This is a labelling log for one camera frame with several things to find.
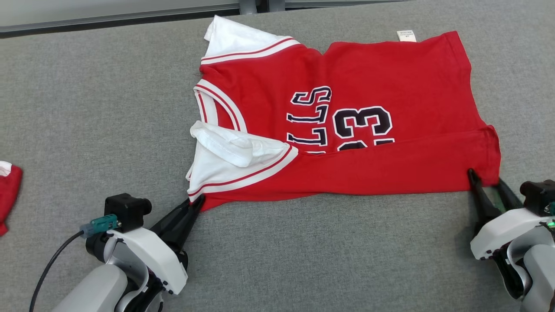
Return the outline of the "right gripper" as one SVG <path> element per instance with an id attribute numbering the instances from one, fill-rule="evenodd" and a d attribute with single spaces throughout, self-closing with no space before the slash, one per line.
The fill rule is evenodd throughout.
<path id="1" fill-rule="evenodd" d="M 473 195 L 478 221 L 474 226 L 474 234 L 470 241 L 470 250 L 477 260 L 487 259 L 490 255 L 509 243 L 546 222 L 547 217 L 540 217 L 523 208 L 523 203 L 512 189 L 500 178 L 494 186 L 502 202 L 502 212 L 493 205 L 483 190 L 480 177 L 474 171 L 467 171 L 470 192 Z"/>

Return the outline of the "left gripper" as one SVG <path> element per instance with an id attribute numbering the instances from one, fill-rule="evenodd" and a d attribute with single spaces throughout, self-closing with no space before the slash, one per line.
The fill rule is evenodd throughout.
<path id="1" fill-rule="evenodd" d="M 178 295 L 186 286 L 188 273 L 176 253 L 182 252 L 205 201 L 204 195 L 194 201 L 187 199 L 156 222 L 150 230 L 139 227 L 127 233 L 116 230 L 109 230 L 107 233 L 123 239 L 123 243 L 157 278 L 167 282 L 166 290 Z"/>

